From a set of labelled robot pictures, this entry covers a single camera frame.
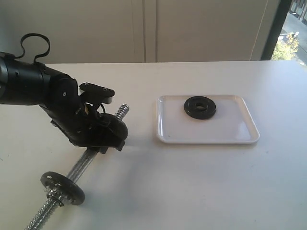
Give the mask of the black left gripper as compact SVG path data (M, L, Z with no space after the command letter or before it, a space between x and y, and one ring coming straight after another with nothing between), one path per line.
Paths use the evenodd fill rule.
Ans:
M76 82L59 82L52 86L40 107L57 127L75 146L90 148L91 155L106 154L108 148L122 151L125 141L104 140L108 132L109 121L105 111L98 112L101 104L84 102L82 91Z

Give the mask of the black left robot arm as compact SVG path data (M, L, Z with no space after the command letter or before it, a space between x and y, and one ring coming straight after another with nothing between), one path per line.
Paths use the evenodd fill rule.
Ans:
M114 90L78 84L66 73L42 63L25 63L11 54L0 55L0 103L39 105L70 143L90 149L115 148L121 151L128 136L125 123L105 110Z

